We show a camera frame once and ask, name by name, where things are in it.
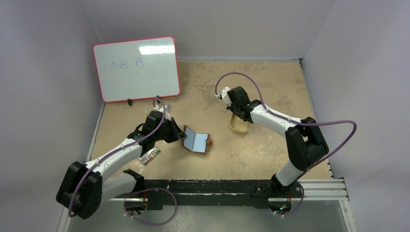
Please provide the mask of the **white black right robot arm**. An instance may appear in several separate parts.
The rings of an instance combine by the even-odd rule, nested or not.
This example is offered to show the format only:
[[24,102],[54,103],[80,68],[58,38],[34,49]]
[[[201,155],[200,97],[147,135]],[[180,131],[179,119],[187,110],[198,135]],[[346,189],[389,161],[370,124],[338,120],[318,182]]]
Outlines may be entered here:
[[279,197],[291,189],[298,177],[329,153],[329,148],[315,119],[290,117],[250,100],[242,87],[222,89],[220,97],[234,115],[245,122],[264,126],[286,140],[288,162],[271,178],[271,190]]

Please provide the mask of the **beige oval card tray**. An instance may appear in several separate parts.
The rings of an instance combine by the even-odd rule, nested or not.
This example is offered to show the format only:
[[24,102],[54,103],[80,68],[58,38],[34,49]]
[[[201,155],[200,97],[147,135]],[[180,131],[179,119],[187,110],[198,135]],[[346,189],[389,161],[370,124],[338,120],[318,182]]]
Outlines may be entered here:
[[251,123],[240,119],[235,114],[232,114],[229,122],[229,128],[233,133],[245,135],[249,132]]

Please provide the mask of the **pink framed whiteboard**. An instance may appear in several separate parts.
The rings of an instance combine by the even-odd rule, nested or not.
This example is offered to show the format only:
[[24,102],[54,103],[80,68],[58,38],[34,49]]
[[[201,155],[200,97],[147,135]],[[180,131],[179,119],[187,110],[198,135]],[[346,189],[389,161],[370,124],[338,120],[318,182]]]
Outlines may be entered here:
[[104,102],[180,94],[176,44],[172,36],[99,43],[92,50]]

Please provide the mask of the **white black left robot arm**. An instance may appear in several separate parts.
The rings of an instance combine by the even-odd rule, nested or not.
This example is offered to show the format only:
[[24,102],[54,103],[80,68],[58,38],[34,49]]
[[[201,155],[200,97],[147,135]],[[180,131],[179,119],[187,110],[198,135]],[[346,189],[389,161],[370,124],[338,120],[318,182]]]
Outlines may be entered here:
[[173,143],[186,138],[174,118],[165,111],[151,111],[126,139],[103,156],[86,163],[69,165],[56,195],[58,203],[68,209],[68,216],[87,219],[101,203],[118,195],[140,197],[150,190],[142,175],[130,169],[118,177],[116,171],[133,160],[145,161],[156,142]]

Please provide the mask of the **aluminium rail frame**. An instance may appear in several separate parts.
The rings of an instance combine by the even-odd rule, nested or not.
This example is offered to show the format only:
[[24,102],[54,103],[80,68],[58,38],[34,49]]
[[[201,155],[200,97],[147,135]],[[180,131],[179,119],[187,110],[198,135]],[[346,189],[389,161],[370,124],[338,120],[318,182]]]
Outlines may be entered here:
[[81,218],[94,214],[108,200],[133,202],[136,207],[161,210],[177,206],[251,206],[257,209],[287,211],[304,201],[346,200],[341,179],[301,180],[279,188],[270,180],[149,180],[122,174],[106,182],[92,178],[75,190],[65,184],[57,201]]

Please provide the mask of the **brown leather card holder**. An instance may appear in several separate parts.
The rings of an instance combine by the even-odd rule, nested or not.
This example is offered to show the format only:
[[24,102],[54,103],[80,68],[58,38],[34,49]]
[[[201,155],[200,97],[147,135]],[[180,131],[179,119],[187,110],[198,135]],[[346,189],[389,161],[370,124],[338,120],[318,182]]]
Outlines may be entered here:
[[209,133],[194,132],[186,125],[183,128],[183,132],[186,137],[181,140],[181,145],[193,153],[206,155],[213,145]]

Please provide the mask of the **pack of coloured markers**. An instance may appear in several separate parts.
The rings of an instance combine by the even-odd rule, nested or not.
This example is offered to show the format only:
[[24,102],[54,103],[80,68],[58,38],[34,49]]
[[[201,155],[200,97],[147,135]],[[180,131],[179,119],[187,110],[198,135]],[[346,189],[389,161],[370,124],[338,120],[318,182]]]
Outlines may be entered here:
[[161,150],[157,147],[154,147],[144,153],[142,156],[138,158],[138,160],[144,165],[147,166],[150,162],[152,162],[159,154]]

